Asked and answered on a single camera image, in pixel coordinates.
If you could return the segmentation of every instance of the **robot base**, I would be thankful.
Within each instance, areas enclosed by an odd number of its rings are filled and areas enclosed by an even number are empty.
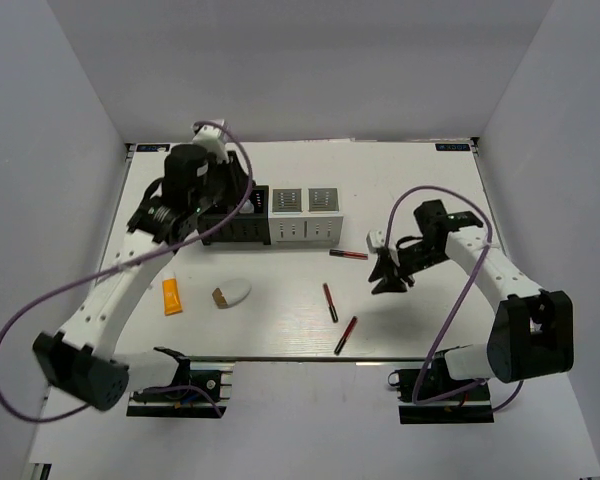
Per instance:
[[[481,385],[466,393],[440,402],[427,405],[412,403],[413,387],[420,372],[422,362],[413,362],[413,368],[396,370],[389,376],[397,375],[397,382],[390,383],[399,392],[398,407],[400,423],[409,424],[445,424],[445,423],[493,423],[491,411],[491,395],[487,384]],[[427,399],[441,395],[456,388],[471,383],[471,380],[456,381],[449,377],[444,365],[444,359],[436,359],[422,384],[419,398]]]

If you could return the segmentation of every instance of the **white computer mouse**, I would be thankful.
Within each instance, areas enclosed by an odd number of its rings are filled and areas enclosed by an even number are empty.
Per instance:
[[[246,278],[234,278],[221,283],[211,296],[218,308],[229,308],[240,303],[249,295],[251,283]]]

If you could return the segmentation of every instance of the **wire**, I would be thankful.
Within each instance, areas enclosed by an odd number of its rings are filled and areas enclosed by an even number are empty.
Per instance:
[[[172,387],[152,387],[145,388],[142,393],[167,393],[167,392],[176,392],[178,390],[193,390],[194,392],[202,395],[207,402],[211,404],[213,409],[218,414],[218,418],[222,418],[222,410],[218,407],[218,404],[213,401],[213,399],[209,396],[207,392],[205,392],[200,387],[196,387],[195,385],[174,385]]]
[[[398,381],[396,383],[391,383],[391,377],[394,375],[398,375]],[[398,373],[398,370],[394,370],[389,374],[389,376],[387,376],[387,383],[391,388],[397,388],[400,386],[400,374]]]
[[[198,235],[195,235],[194,237],[189,238],[188,240],[185,240],[183,242],[177,243],[175,245],[171,245],[169,247],[165,247],[165,248],[161,248],[158,250],[155,250],[153,252],[150,253],[146,253],[144,255],[140,255],[139,257],[134,258],[133,260],[129,260],[127,262],[123,262],[123,263],[119,263],[117,265],[114,265],[113,267],[104,269],[104,270],[100,270],[99,272],[95,272],[92,273],[90,275],[87,275],[85,277],[82,277],[78,280],[75,280],[73,282],[67,283],[66,285],[63,285],[61,287],[56,288],[55,290],[52,290],[48,293],[45,293],[44,295],[41,295],[40,297],[36,298],[35,300],[31,301],[30,303],[26,304],[24,307],[22,307],[20,310],[18,310],[15,315],[13,315],[9,321],[7,321],[7,323],[4,325],[4,327],[2,327],[2,329],[0,330],[0,346],[2,345],[2,342],[5,338],[5,336],[7,335],[7,333],[9,332],[9,330],[11,330],[11,327],[13,327],[13,325],[25,314],[27,313],[29,310],[31,310],[32,308],[36,307],[37,305],[40,305],[41,303],[57,296],[60,295],[62,293],[68,292],[69,290],[72,290],[76,287],[79,287],[81,285],[85,285],[89,282],[92,282],[98,278],[101,277],[106,277],[106,276],[110,276],[110,275],[114,275],[117,273],[120,273],[121,271],[123,271],[126,268],[130,268],[130,267],[135,267],[138,266],[148,260],[152,260],[154,258],[157,258],[161,255],[166,255],[167,253],[173,252],[174,250],[178,250],[180,248],[186,247],[188,245],[191,245],[192,243],[197,242],[198,240],[201,240],[203,238],[206,238],[210,235],[213,235],[214,233],[216,233],[217,231],[219,231],[221,228],[223,228],[227,223],[229,223],[231,220],[233,220],[233,217],[235,217],[238,212],[240,211],[240,209],[242,208],[242,206],[246,203],[246,201],[249,199],[249,196],[251,195],[251,190],[253,189],[253,169],[251,166],[251,160],[249,158],[249,154],[247,153],[247,151],[244,149],[243,145],[236,139],[236,137],[223,125],[216,123],[216,122],[210,122],[208,120],[204,120],[204,121],[200,121],[200,122],[196,122],[194,123],[194,126],[210,126],[210,127],[214,127],[217,128],[218,130],[220,130],[222,133],[224,133],[229,140],[231,140],[233,143],[235,143],[236,147],[238,148],[238,150],[240,151],[240,153],[242,154],[242,157],[244,158],[244,161],[247,165],[247,173],[248,173],[248,185],[247,185],[247,189],[244,192],[244,195],[242,196],[242,199],[240,200],[240,203],[238,203],[238,205],[236,206],[236,208],[233,209],[233,211],[231,213],[229,213],[225,218],[223,218],[220,222],[218,222],[216,225],[214,225],[213,227],[211,227],[209,230],[205,231],[204,233],[200,233]],[[24,421],[24,422],[29,422],[29,423],[51,423],[51,422],[55,422],[58,420],[63,420],[65,418],[68,418],[72,415],[75,415],[76,413],[79,413],[83,410],[85,410],[86,408],[88,408],[88,405],[83,405],[79,408],[76,408],[75,410],[71,410],[69,412],[63,413],[61,415],[55,415],[53,417],[47,417],[47,418],[37,418],[37,417],[31,417],[25,413],[22,413],[20,411],[18,411],[15,407],[13,407],[13,405],[11,405],[11,403],[6,399],[6,397],[4,396],[4,393],[2,392],[2,390],[0,389],[0,405],[11,415],[13,415],[14,417]]]
[[[450,392],[436,395],[434,397],[427,398],[424,400],[418,399],[418,394],[420,393],[420,388],[422,387],[424,378],[427,374],[427,369],[429,368],[429,365],[431,364],[431,362],[433,360],[433,356],[435,355],[436,351],[438,350],[440,343],[442,343],[442,339],[444,338],[445,334],[447,333],[447,330],[449,330],[449,327],[451,326],[451,322],[453,322],[453,319],[455,318],[456,314],[458,313],[458,310],[460,309],[462,302],[464,302],[464,299],[466,298],[467,294],[469,293],[471,286],[475,283],[476,277],[478,276],[478,272],[480,271],[480,268],[482,267],[482,264],[484,263],[485,258],[487,257],[487,254],[489,253],[491,241],[493,240],[493,226],[491,225],[491,221],[489,220],[489,217],[487,217],[487,215],[482,211],[482,209],[480,207],[478,207],[478,205],[476,205],[474,202],[472,202],[465,196],[460,195],[459,193],[456,193],[453,190],[449,190],[448,188],[438,187],[436,185],[421,185],[419,187],[414,187],[410,190],[407,190],[405,193],[403,193],[400,196],[400,198],[398,198],[398,200],[396,200],[396,203],[393,205],[393,208],[391,209],[391,213],[389,214],[389,223],[387,225],[387,235],[385,237],[386,238],[385,247],[389,246],[389,240],[391,237],[391,229],[393,227],[393,220],[394,220],[394,217],[396,216],[396,211],[398,210],[398,207],[400,206],[400,204],[402,203],[402,201],[405,198],[407,198],[409,195],[411,195],[415,192],[418,192],[420,190],[435,190],[438,192],[444,192],[444,193],[447,193],[453,197],[456,197],[456,198],[462,200],[463,202],[465,202],[466,204],[468,204],[471,208],[473,208],[476,212],[478,212],[478,214],[482,217],[482,220],[487,229],[487,239],[486,239],[486,244],[485,244],[484,248],[482,249],[482,252],[480,253],[480,257],[478,257],[478,261],[476,262],[475,266],[473,267],[473,270],[471,271],[471,274],[469,275],[469,279],[467,280],[467,283],[464,285],[464,288],[460,292],[458,299],[456,300],[453,307],[451,308],[451,311],[449,312],[447,319],[442,324],[442,328],[440,328],[438,335],[434,339],[433,344],[431,345],[431,348],[429,349],[429,352],[427,353],[427,356],[425,357],[424,363],[422,364],[422,368],[420,369],[420,372],[418,373],[418,378],[416,379],[416,383],[413,388],[412,402],[414,405],[426,405],[431,402],[437,402],[439,400],[446,400],[447,398],[453,397],[459,393],[468,392],[469,390],[472,390],[475,387],[482,385],[485,382],[485,380],[483,380],[483,379],[477,379],[463,387],[456,388],[455,390],[451,390]]]
[[[499,412],[503,408],[506,408],[511,402],[513,402],[513,400],[515,400],[515,398],[520,393],[520,390],[522,390],[523,384],[524,384],[524,380],[520,380],[518,382],[518,386],[516,387],[516,389],[513,391],[513,393],[511,395],[509,395],[509,398],[507,398],[504,402],[502,402],[497,407],[493,407],[491,410],[487,410],[485,412],[469,413],[468,415],[469,416],[491,415],[493,413]]]
[[[199,396],[200,396],[200,395],[199,395],[199,394],[197,394],[197,393],[194,393],[193,395],[189,395],[187,398],[185,398],[184,400],[182,400],[182,401],[180,402],[180,406],[182,406],[182,405],[186,405],[186,404],[188,404],[188,403],[191,403],[191,402],[193,402],[193,401],[194,401],[196,398],[198,398]]]

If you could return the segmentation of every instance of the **vent grille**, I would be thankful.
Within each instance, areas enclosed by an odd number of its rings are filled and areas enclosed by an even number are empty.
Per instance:
[[[337,188],[310,188],[309,189],[309,211],[310,212],[337,212],[338,211],[338,189]]]
[[[285,188],[273,190],[272,212],[302,212],[302,190]]]

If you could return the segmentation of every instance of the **label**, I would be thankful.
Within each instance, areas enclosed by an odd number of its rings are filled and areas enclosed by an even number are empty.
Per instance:
[[[136,152],[168,152],[169,147],[168,143],[147,143],[136,145]]]
[[[468,143],[436,143],[436,150],[439,152],[470,152],[471,147]]]

